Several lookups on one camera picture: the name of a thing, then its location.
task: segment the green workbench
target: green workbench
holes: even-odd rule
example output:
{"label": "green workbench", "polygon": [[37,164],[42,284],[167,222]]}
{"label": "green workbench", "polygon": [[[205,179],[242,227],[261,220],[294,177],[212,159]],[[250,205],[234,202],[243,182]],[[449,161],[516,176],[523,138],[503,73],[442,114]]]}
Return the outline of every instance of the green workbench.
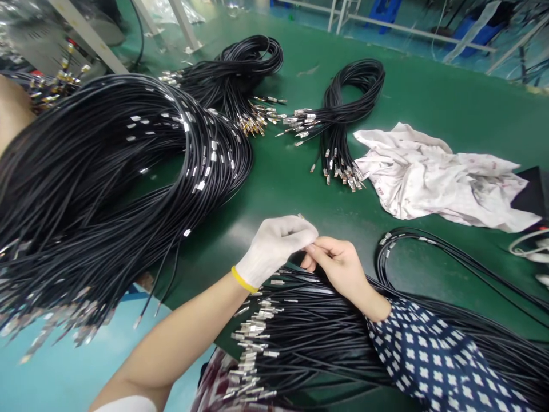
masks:
{"label": "green workbench", "polygon": [[[284,50],[284,66],[261,86],[258,94],[288,100],[288,113],[317,108],[330,79],[345,64],[361,58],[380,60],[387,72],[373,113],[349,128],[349,146],[355,157],[367,148],[354,140],[358,129],[392,129],[397,122],[411,124],[446,141],[454,152],[491,153],[522,164],[546,165],[549,153],[547,115],[549,98],[529,93],[499,78],[468,72],[430,60],[408,56],[352,39],[253,13],[236,17],[215,13],[195,28],[204,47],[191,60],[211,59],[232,42],[254,34],[277,39]],[[356,98],[349,90],[348,98]],[[549,291],[534,275],[541,268],[507,252],[516,238],[501,231],[466,227],[432,215],[400,221],[386,213],[369,182],[367,190],[352,193],[339,181],[326,185],[317,166],[309,173],[318,146],[294,147],[292,136],[275,137],[281,127],[269,125],[265,137],[255,139],[253,170],[242,190],[208,216],[189,237],[181,253],[174,286],[166,304],[175,309],[227,273],[248,249],[260,223],[267,217],[302,213],[322,235],[347,239],[355,246],[366,273],[373,275],[373,254],[379,239],[399,226],[428,230],[464,249],[487,267],[525,291],[549,300]],[[143,190],[172,179],[178,164],[164,165],[152,174]],[[158,294],[171,268],[162,274]],[[429,244],[406,240],[393,250],[389,276],[400,290],[417,292],[458,304],[494,319],[531,339],[549,340],[549,331],[507,304],[462,266]],[[216,344],[234,356],[239,349],[230,338],[241,319],[234,319]],[[315,398],[329,397],[315,394]],[[353,403],[361,409],[391,407],[410,410],[411,403],[396,390],[380,389]],[[349,409],[347,405],[338,410]]]}

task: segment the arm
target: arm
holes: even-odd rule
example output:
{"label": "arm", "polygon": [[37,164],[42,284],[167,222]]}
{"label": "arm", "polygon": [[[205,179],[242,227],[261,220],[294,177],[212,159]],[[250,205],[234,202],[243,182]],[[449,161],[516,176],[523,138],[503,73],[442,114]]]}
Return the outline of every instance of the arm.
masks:
{"label": "arm", "polygon": [[34,118],[29,95],[21,86],[0,75],[0,156]]}
{"label": "arm", "polygon": [[150,399],[162,411],[174,382],[213,343],[249,293],[317,236],[316,229],[297,216],[264,221],[242,260],[152,329],[101,390],[90,411],[132,395]]}
{"label": "arm", "polygon": [[248,294],[229,273],[175,310],[139,343],[90,409],[141,395],[162,410],[174,382],[212,344]]}
{"label": "arm", "polygon": [[469,336],[416,303],[375,291],[351,243],[319,237],[305,250],[301,267],[321,265],[334,288],[368,318],[379,359],[402,392],[433,411],[529,410]]}

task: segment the yellow wristband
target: yellow wristband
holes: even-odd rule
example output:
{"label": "yellow wristband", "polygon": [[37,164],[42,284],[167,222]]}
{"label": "yellow wristband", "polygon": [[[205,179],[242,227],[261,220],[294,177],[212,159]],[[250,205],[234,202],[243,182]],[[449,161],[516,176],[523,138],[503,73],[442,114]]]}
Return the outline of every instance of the yellow wristband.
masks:
{"label": "yellow wristband", "polygon": [[247,291],[249,291],[250,293],[255,293],[257,292],[259,289],[256,289],[254,288],[253,286],[250,286],[248,283],[246,283],[246,281],[242,278],[242,276],[240,276],[238,274],[238,272],[236,271],[236,266],[233,266],[231,269],[230,269],[231,273],[233,274],[234,278],[236,280],[238,280],[238,283],[240,283],[240,286],[242,286],[244,289],[246,289]]}

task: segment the white cloth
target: white cloth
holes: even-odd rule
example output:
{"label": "white cloth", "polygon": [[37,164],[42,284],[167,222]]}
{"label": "white cloth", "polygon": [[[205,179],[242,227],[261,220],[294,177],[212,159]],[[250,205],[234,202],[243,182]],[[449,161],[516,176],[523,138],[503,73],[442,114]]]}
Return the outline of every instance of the white cloth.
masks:
{"label": "white cloth", "polygon": [[381,206],[397,219],[438,213],[464,225],[520,232],[539,216],[511,209],[528,183],[520,165],[491,154],[457,153],[440,139],[398,123],[390,132],[359,130],[370,151],[355,162],[376,188]]}
{"label": "white cloth", "polygon": [[109,402],[96,412],[156,412],[156,406],[149,398],[134,395]]}

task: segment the white polka dot fabric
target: white polka dot fabric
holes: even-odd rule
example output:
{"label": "white polka dot fabric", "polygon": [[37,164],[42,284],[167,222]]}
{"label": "white polka dot fabric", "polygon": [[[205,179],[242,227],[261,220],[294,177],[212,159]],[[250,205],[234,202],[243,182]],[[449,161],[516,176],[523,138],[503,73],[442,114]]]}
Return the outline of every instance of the white polka dot fabric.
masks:
{"label": "white polka dot fabric", "polygon": [[402,392],[436,412],[531,411],[469,336],[416,303],[389,301],[389,318],[369,321],[369,336]]}

